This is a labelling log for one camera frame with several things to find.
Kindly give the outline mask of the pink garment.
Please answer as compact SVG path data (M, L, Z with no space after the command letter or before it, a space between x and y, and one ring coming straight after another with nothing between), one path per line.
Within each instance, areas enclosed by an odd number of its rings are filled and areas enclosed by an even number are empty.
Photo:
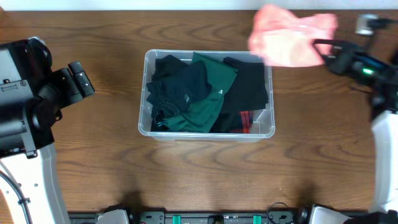
M266 4L254 16L248 49L273 67L314 67L323 60L313 41L332 40L337 28L334 14L297 17L290 10Z

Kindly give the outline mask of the black garment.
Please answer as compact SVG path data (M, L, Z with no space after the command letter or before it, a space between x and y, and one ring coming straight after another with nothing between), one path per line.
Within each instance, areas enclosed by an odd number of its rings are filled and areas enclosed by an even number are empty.
M152 75L152 82L160 80L161 78L170 77L175 75L183 68L185 68L188 64L181 61L180 59L174 57L173 55L168 55L164 58L158 58L155 60L155 72ZM159 128L156 125L155 119L158 116L161 116L162 112L160 109L156 108L154 105L152 106L152 124L151 131L166 131L168 128Z
M238 71L224 96L218 118L210 129L212 133L231 133L231 122L237 112L263 110L269 102L263 63L242 62L231 57L224 58L223 62Z

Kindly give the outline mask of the dark navy garment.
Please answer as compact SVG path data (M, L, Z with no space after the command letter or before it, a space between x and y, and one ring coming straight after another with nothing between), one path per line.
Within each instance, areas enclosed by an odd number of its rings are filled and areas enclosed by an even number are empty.
M157 117L160 119L186 112L192 103L204 100L212 90L201 60L188 64L175 75L151 81L146 87L147 102L160 109L162 115Z

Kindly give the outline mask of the red navy plaid shirt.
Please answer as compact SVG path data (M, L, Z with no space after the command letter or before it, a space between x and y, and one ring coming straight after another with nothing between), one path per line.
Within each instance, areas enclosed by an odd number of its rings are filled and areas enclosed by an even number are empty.
M231 122L230 132L249 134L253 125L253 111L237 112Z

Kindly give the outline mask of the clear plastic storage container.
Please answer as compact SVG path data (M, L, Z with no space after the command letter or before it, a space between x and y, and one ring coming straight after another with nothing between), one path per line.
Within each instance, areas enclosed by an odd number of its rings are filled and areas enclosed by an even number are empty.
M274 93L272 81L272 68L265 66L264 81L269 102L263 110L256 110L253 116L253 125L249 134L243 133L169 133L152 132L152 105L146 101L149 96L146 84L152 80L155 72L155 61L168 55L180 59L189 64L192 62L193 50L166 50L151 49L145 54L144 71L141 91L141 105L139 112L138 130L144 136L152 137L156 140L175 141L175 140L195 140L195 141L240 141L240 142L258 142L262 139L271 138L275 131L274 116Z

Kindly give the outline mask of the green garment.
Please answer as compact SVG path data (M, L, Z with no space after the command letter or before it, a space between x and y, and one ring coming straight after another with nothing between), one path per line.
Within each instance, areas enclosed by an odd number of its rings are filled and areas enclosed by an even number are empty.
M203 61L207 69L208 83L212 86L210 94L204 100L192 103L186 112L156 118L159 128L168 128L166 131L170 132L208 133L217 120L224 96L233 84L238 70L220 60L195 52L191 63L199 60Z

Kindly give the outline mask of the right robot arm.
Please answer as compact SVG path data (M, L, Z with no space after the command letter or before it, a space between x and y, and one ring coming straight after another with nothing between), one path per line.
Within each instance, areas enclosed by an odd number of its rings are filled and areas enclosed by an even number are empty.
M312 43L327 69L370 87L371 131L376 146L375 189L365 215L345 215L313 204L303 208L298 223L397 223L397 67L384 63L362 47L343 40Z

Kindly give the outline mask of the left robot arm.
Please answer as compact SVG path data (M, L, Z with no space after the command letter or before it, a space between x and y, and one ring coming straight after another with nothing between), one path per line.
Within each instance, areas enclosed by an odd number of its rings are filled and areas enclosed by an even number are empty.
M1 44L1 192L14 223L69 223L52 126L95 89L79 61L52 70L38 37Z

